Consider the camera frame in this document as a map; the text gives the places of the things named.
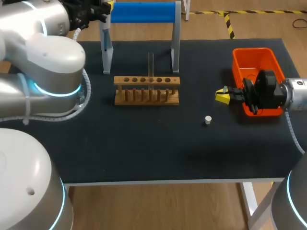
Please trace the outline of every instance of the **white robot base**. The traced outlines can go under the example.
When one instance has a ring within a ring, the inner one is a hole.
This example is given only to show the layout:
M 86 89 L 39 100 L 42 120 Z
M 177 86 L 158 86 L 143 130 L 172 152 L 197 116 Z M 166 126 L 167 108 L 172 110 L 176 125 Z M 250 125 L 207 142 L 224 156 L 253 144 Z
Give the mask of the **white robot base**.
M 72 229 L 64 184 L 34 137 L 0 128 L 0 185 L 0 229 Z

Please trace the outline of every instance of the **black wire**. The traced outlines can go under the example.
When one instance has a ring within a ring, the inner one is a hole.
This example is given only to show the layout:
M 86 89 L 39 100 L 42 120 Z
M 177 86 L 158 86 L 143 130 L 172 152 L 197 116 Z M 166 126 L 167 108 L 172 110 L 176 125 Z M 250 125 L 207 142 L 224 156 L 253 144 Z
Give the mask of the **black wire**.
M 295 29 L 305 29 L 305 28 L 307 28 L 307 26 L 303 26 L 303 27 L 295 26 L 294 23 L 295 23 L 296 21 L 304 21 L 304 22 L 307 23 L 307 21 L 306 21 L 305 19 L 303 19 L 303 18 L 296 19 L 296 20 L 294 20 L 294 22 L 292 23 L 292 26 L 293 26 Z

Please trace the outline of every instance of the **wooden peg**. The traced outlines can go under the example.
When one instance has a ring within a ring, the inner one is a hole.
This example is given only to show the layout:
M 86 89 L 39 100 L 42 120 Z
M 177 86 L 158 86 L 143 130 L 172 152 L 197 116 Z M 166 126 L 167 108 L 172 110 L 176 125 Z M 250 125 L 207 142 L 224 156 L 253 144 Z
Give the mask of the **wooden peg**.
M 177 87 L 174 86 L 174 87 L 173 87 L 173 90 L 172 90 L 172 94 L 175 94 L 175 93 L 176 93 L 176 89 L 177 89 Z
M 128 101 L 128 89 L 125 89 L 125 100 Z
M 121 96 L 121 92 L 122 92 L 122 87 L 121 85 L 118 85 L 118 94 Z
M 157 101 L 160 101 L 161 90 L 157 89 Z
M 165 91 L 165 101 L 167 102 L 167 99 L 168 99 L 168 89 L 166 89 Z
M 150 102 L 152 101 L 152 95 L 153 95 L 153 90 L 150 89 L 150 90 L 149 90 L 149 101 L 150 101 Z
M 133 101 L 135 101 L 135 97 L 136 97 L 136 89 L 133 89 Z
M 144 101 L 144 89 L 142 89 L 141 101 Z

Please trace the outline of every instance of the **yellow and black tape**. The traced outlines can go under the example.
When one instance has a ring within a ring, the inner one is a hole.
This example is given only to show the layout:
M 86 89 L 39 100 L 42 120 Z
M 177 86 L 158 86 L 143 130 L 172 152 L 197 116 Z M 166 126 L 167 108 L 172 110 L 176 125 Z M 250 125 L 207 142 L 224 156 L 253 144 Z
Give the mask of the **yellow and black tape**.
M 193 11 L 190 14 L 221 14 L 224 13 L 307 13 L 307 11 Z
M 235 39 L 236 36 L 235 36 L 234 30 L 232 28 L 232 25 L 230 23 L 230 18 L 229 18 L 229 14 L 228 13 L 224 13 L 224 19 L 225 19 L 225 22 L 226 22 L 226 25 L 227 25 L 227 29 L 228 29 L 228 33 L 229 33 L 230 39 Z

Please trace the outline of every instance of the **cable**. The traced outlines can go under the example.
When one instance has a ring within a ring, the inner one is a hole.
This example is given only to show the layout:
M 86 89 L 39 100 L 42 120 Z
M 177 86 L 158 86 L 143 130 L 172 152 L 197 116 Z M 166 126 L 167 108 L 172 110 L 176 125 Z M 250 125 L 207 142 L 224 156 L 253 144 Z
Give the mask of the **cable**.
M 292 136 L 292 139 L 297 147 L 297 149 L 302 153 L 304 154 L 305 151 L 302 149 L 302 147 L 299 145 L 297 139 L 296 139 L 296 136 L 294 134 L 294 131 L 293 131 L 293 128 L 292 128 L 292 124 L 291 124 L 291 120 L 290 120 L 290 117 L 289 117 L 289 113 L 287 111 L 285 111 L 284 113 L 286 115 L 286 119 L 287 119 L 287 123 L 288 123 L 288 126 L 289 126 L 289 130 L 290 130 L 290 133 L 291 133 L 291 136 Z
M 302 27 L 300 27 L 300 26 L 295 26 L 294 24 L 295 24 L 295 22 L 297 22 L 297 21 L 303 21 L 303 22 L 306 22 L 306 23 L 307 23 L 307 21 L 306 21 L 305 19 L 303 19 L 303 18 L 296 19 L 296 20 L 294 20 L 293 23 L 292 23 L 292 26 L 293 26 L 295 29 L 305 29 L 305 28 L 307 28 L 307 26 L 302 26 Z
M 80 32 L 81 32 L 80 28 L 75 30 L 75 33 L 73 34 L 73 37 L 72 37 L 72 39 L 74 41 L 77 41 L 77 38 L 78 38 L 78 35 L 79 35 Z M 91 93 L 92 93 L 92 87 L 91 87 L 90 79 L 89 79 L 85 69 L 82 69 L 82 74 L 83 74 L 83 78 L 84 78 L 85 84 L 86 84 L 86 98 L 85 98 L 83 104 L 75 106 L 76 111 L 73 112 L 72 114 L 69 114 L 69 115 L 64 116 L 64 117 L 55 117 L 55 118 L 54 117 L 45 117 L 45 116 L 30 116 L 30 117 L 27 117 L 27 118 L 25 118 L 25 116 L 11 116 L 11 117 L 0 118 L 0 122 L 2 122 L 2 121 L 12 121 L 12 120 L 23 120 L 23 123 L 25 125 L 28 125 L 29 120 L 60 122 L 60 121 L 66 121 L 66 120 L 69 120 L 69 119 L 75 117 L 76 115 L 81 113 L 82 110 L 87 106 L 87 104 L 90 101 Z

